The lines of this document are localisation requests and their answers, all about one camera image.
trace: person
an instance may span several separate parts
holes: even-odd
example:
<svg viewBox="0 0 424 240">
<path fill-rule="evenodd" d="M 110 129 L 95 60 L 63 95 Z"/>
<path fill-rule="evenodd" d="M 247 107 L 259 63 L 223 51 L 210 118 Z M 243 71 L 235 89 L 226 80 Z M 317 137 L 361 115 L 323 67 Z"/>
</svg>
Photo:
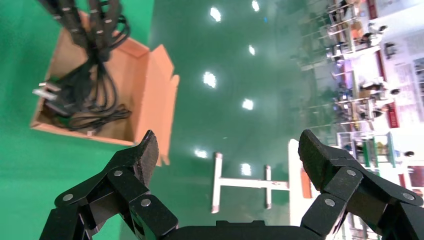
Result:
<svg viewBox="0 0 424 240">
<path fill-rule="evenodd" d="M 370 98 L 375 98 L 375 107 L 383 108 L 395 101 L 396 95 L 398 95 L 401 90 L 391 86 L 389 83 L 384 81 L 382 77 L 377 77 L 373 81 L 368 81 L 362 84 L 359 87 L 361 92 L 369 91 L 368 95 Z"/>
<path fill-rule="evenodd" d="M 368 23 L 368 31 L 360 39 L 360 44 L 367 44 L 368 47 L 374 47 L 380 44 L 383 39 L 383 34 L 387 31 L 388 26 L 383 25 L 376 28 L 375 23 Z"/>
</svg>

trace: power cord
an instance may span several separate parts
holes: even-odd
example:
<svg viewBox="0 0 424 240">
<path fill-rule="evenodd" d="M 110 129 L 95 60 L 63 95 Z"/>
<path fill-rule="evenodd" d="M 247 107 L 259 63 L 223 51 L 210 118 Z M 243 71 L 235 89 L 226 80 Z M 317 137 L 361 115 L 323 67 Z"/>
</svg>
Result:
<svg viewBox="0 0 424 240">
<path fill-rule="evenodd" d="M 85 48 L 87 61 L 59 79 L 49 79 L 43 83 L 44 88 L 33 91 L 45 98 L 44 106 L 47 108 L 53 124 L 70 131 L 87 130 L 88 133 L 98 133 L 105 124 L 126 119 L 132 113 L 123 104 L 118 105 L 118 91 L 105 66 L 111 51 L 118 48 L 130 36 L 130 26 L 125 16 L 120 14 L 112 30 L 107 31 L 106 26 L 100 28 L 99 25 L 96 25 L 98 23 L 96 21 L 100 20 L 101 23 L 113 21 L 108 18 L 108 12 L 104 12 L 103 9 L 115 6 L 120 12 L 121 7 L 117 5 L 116 1 L 99 1 L 98 6 L 100 7 L 95 11 L 91 10 L 91 13 L 98 15 L 93 14 L 89 18 L 90 25 L 95 27 L 92 27 L 86 34 L 76 36 L 78 43 L 82 43 L 78 45 L 87 46 Z M 63 21 L 65 20 L 62 19 L 60 23 L 67 29 L 68 26 L 73 26 L 70 30 L 71 35 L 75 32 L 72 29 L 77 29 L 75 22 L 81 22 L 80 19 L 75 20 L 72 24 Z M 114 34 L 118 26 L 123 26 L 122 30 L 118 34 Z M 85 42 L 82 41 L 81 36 L 85 36 Z"/>
</svg>

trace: factory floor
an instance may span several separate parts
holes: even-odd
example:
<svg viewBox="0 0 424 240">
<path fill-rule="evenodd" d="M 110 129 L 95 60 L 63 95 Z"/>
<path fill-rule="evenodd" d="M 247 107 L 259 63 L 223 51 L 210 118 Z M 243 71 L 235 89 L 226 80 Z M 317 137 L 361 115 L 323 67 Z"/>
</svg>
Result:
<svg viewBox="0 0 424 240">
<path fill-rule="evenodd" d="M 151 193 L 179 225 L 216 220 L 289 224 L 289 192 L 223 187 L 211 214 L 213 153 L 223 154 L 222 176 L 288 181 L 288 143 L 313 128 L 335 143 L 329 104 L 336 82 L 316 41 L 325 0 L 127 0 L 132 37 L 164 44 L 180 75 L 169 153 L 157 167 Z M 121 146 L 29 129 L 60 27 L 37 3 L 0 3 L 0 210 L 4 239 L 37 239 L 53 200 L 98 173 Z M 133 239 L 119 216 L 95 239 Z"/>
</svg>

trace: poster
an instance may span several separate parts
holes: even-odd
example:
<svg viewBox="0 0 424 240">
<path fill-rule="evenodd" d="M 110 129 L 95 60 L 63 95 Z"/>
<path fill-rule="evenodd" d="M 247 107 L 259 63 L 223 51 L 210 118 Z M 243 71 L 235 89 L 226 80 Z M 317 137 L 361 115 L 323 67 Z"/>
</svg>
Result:
<svg viewBox="0 0 424 240">
<path fill-rule="evenodd" d="M 396 96 L 400 126 L 424 122 L 424 29 L 385 40 L 382 57 L 386 80 L 399 88 Z"/>
</svg>

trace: red banner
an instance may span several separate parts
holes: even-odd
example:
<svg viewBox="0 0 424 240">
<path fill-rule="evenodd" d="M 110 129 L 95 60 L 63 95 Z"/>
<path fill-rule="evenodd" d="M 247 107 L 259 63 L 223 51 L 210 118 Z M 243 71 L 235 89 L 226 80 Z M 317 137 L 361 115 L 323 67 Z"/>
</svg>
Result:
<svg viewBox="0 0 424 240">
<path fill-rule="evenodd" d="M 377 7 L 376 7 L 376 0 L 367 0 L 368 4 L 368 12 L 369 12 L 369 19 L 373 20 L 377 18 Z"/>
<path fill-rule="evenodd" d="M 391 129 L 399 128 L 400 126 L 398 121 L 398 114 L 396 111 L 396 104 L 393 102 L 393 103 L 390 103 L 389 106 L 390 108 L 388 111 L 388 126 Z"/>
</svg>

